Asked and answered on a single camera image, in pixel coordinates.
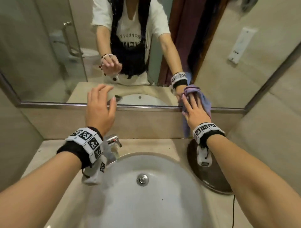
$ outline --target black cable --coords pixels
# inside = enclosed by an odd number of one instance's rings
[[[233,197],[233,207],[232,207],[232,228],[234,227],[234,203],[235,203],[235,195]]]

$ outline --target drain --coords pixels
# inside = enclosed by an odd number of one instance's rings
[[[149,182],[149,178],[147,175],[141,173],[137,176],[137,184],[141,187],[147,186],[148,182]]]

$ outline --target round dark mat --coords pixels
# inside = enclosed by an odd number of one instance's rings
[[[203,182],[210,190],[219,193],[232,195],[233,191],[230,184],[226,180],[221,168],[212,154],[212,165],[210,167],[202,167],[197,163],[197,143],[193,139],[187,147],[188,163],[194,174]]]

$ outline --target wall switch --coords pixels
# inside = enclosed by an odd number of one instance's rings
[[[241,33],[238,36],[238,39],[228,56],[228,59],[235,63],[238,64],[241,56],[243,55],[245,49],[251,42],[252,37],[254,34],[258,31],[258,29],[250,29],[250,28],[243,28]]]

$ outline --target person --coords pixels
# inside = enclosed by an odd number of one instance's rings
[[[113,87],[99,85],[88,94],[86,126],[105,135],[112,127],[116,99],[107,109],[107,93]],[[211,122],[201,101],[182,97],[184,116],[194,129]],[[301,227],[301,197],[263,162],[215,134],[207,139],[244,214],[254,227]],[[44,227],[67,187],[82,167],[74,153],[62,151],[14,185],[0,193],[0,227]]]
[[[158,38],[173,75],[183,71],[167,16],[158,0],[94,0],[92,25],[106,83],[149,85],[152,35]],[[179,85],[180,94],[184,87]]]

